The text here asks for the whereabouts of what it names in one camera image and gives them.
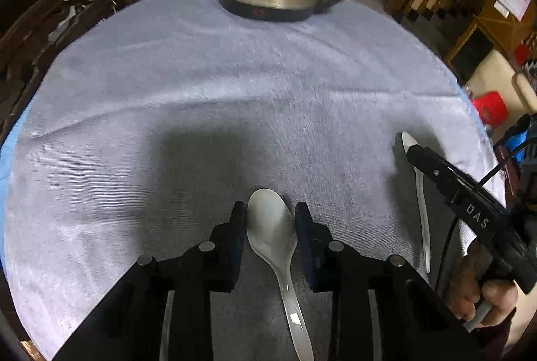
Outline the person's right hand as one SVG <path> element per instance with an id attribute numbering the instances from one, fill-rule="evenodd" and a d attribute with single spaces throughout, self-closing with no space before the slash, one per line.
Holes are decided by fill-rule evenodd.
<path id="1" fill-rule="evenodd" d="M 478 271 L 488 258 L 488 251 L 475 238 L 467 249 L 448 286 L 445 303 L 457 319 L 474 319 L 476 304 L 483 297 L 492 308 L 478 327 L 500 325 L 514 311 L 518 299 L 516 285 L 510 281 L 480 282 Z"/>

